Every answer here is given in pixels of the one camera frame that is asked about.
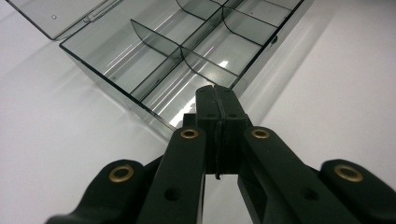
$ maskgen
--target box compartment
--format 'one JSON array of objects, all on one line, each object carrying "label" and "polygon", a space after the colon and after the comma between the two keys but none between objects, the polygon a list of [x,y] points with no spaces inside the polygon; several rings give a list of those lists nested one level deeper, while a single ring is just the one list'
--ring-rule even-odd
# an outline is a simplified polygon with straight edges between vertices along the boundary
[{"label": "box compartment", "polygon": [[311,4],[291,2],[125,0],[61,48],[170,136],[183,114],[194,112],[198,88],[221,85],[242,94]]}]

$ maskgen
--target clear plastic lid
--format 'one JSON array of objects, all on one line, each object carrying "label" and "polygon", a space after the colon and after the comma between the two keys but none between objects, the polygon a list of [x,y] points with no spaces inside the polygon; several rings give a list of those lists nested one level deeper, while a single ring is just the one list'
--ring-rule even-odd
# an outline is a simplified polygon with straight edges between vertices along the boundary
[{"label": "clear plastic lid", "polygon": [[66,38],[121,0],[7,0],[51,40]]}]

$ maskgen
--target brass insert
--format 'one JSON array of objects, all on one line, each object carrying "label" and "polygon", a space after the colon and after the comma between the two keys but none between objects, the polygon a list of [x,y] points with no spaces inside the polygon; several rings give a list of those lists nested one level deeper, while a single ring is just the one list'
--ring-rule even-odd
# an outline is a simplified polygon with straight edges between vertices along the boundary
[{"label": "brass insert", "polygon": [[270,134],[264,129],[255,129],[251,131],[251,134],[256,138],[261,138],[261,139],[268,138],[270,136]]},{"label": "brass insert", "polygon": [[357,171],[355,168],[349,165],[336,165],[334,167],[334,171],[340,177],[351,182],[361,182],[363,180],[363,175],[361,174],[361,172]]},{"label": "brass insert", "polygon": [[184,138],[196,138],[198,137],[198,132],[194,129],[183,130],[180,134]]},{"label": "brass insert", "polygon": [[[126,174],[116,175],[117,171],[124,171],[124,172],[126,171]],[[132,168],[130,165],[122,165],[114,168],[110,172],[110,175],[108,175],[108,178],[114,183],[120,183],[129,180],[133,175],[134,175],[134,168]]]}]

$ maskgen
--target white table surface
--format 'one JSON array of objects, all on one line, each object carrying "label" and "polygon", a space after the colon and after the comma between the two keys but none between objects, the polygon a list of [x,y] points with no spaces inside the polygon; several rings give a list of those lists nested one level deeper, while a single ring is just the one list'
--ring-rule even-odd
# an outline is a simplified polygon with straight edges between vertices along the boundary
[{"label": "white table surface", "polygon": [[[0,1],[0,218],[72,211],[108,163],[166,140]],[[306,164],[354,161],[396,189],[396,1],[316,0],[241,97]],[[205,223],[251,223],[235,176],[207,177]]]}]

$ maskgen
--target clear plastic organizer box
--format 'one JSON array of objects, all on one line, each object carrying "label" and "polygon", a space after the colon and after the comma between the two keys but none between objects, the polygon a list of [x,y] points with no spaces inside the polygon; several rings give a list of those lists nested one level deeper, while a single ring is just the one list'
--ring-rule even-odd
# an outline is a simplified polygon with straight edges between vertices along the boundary
[{"label": "clear plastic organizer box", "polygon": [[67,37],[60,47],[76,64],[166,137],[194,112],[198,88],[220,85],[240,96],[312,3],[91,1],[94,9],[77,13],[66,29],[53,24],[66,21],[50,15],[62,13],[62,3],[44,19],[22,3],[29,1],[9,3],[49,38]]}]

